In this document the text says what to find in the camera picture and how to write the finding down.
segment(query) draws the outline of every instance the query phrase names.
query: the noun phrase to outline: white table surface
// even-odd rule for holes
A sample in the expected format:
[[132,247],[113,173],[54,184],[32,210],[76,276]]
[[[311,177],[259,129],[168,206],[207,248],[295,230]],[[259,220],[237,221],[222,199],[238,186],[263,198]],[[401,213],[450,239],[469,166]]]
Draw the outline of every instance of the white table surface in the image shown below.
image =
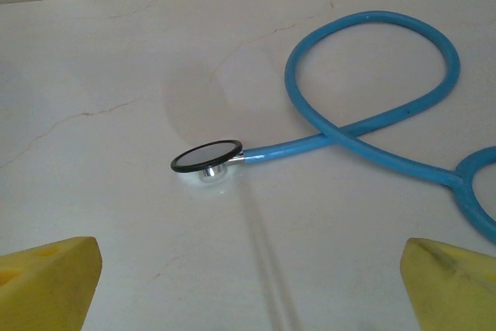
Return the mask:
[[[418,330],[399,272],[408,238],[496,255],[449,190],[329,147],[238,167],[209,188],[170,168],[189,147],[314,133],[284,63],[307,33],[387,9],[432,24],[462,60],[453,93],[365,136],[453,169],[496,144],[494,0],[56,0],[0,6],[0,254],[95,236],[104,269],[84,331]],[[344,125],[434,87],[423,38],[369,25],[305,61],[309,101]],[[496,216],[496,167],[476,192]]]

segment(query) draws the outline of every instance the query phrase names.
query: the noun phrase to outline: stethoscope chest piece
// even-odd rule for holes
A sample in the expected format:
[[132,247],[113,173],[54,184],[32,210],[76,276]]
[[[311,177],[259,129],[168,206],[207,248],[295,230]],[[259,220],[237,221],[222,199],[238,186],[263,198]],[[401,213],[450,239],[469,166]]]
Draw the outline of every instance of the stethoscope chest piece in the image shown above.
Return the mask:
[[243,145],[238,140],[215,141],[175,157],[170,168],[181,174],[198,172],[200,180],[213,182],[226,175],[228,163],[243,162],[242,152]]

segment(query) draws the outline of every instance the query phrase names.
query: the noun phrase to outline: yellow foam block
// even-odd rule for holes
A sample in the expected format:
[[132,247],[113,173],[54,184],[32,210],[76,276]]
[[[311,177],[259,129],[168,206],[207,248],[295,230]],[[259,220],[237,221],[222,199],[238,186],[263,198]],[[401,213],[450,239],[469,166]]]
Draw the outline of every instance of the yellow foam block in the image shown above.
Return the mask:
[[92,237],[0,257],[0,331],[80,331],[101,271]]
[[411,239],[401,276],[422,331],[496,330],[496,258]]

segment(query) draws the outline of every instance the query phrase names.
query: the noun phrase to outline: blue stethoscope tubing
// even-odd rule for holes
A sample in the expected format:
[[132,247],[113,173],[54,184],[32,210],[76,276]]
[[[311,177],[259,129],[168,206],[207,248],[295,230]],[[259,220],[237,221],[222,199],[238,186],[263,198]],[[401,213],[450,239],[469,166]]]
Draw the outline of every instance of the blue stethoscope tubing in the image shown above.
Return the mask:
[[[339,128],[312,108],[301,94],[296,78],[298,64],[314,45],[327,36],[347,27],[372,22],[403,26],[430,40],[444,57],[446,76],[429,93],[411,102]],[[284,72],[286,91],[291,102],[320,133],[286,143],[245,150],[245,162],[255,163],[286,157],[338,143],[349,151],[393,171],[451,188],[460,211],[469,223],[480,234],[496,244],[496,222],[481,207],[473,189],[475,174],[482,167],[496,163],[496,147],[488,147],[472,153],[460,162],[456,170],[450,171],[400,157],[357,138],[433,107],[453,90],[459,76],[460,58],[455,46],[440,31],[427,23],[410,16],[387,11],[360,12],[337,19],[308,34],[291,52]]]

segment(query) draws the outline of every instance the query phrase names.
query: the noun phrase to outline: stethoscope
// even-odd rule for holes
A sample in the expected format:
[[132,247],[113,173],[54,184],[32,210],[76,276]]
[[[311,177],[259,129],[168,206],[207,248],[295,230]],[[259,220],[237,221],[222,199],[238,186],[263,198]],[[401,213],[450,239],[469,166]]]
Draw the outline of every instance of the stethoscope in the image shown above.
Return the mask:
[[[426,95],[376,116],[338,128],[312,108],[301,94],[296,79],[298,63],[314,45],[326,36],[350,26],[370,22],[403,26],[430,40],[444,57],[446,76],[436,88]],[[299,113],[320,131],[320,134],[244,151],[240,141],[215,141],[181,154],[172,160],[170,167],[173,171],[180,173],[198,172],[203,181],[210,182],[223,177],[229,164],[250,164],[272,160],[338,143],[346,149],[393,171],[451,188],[456,203],[465,218],[479,233],[496,244],[496,221],[482,209],[473,189],[474,175],[482,167],[496,163],[496,147],[488,147],[472,153],[463,159],[454,171],[451,171],[399,157],[357,138],[433,107],[453,90],[459,76],[460,59],[454,45],[432,26],[395,12],[369,11],[346,16],[322,26],[298,43],[288,58],[284,72],[286,91],[291,102]]]

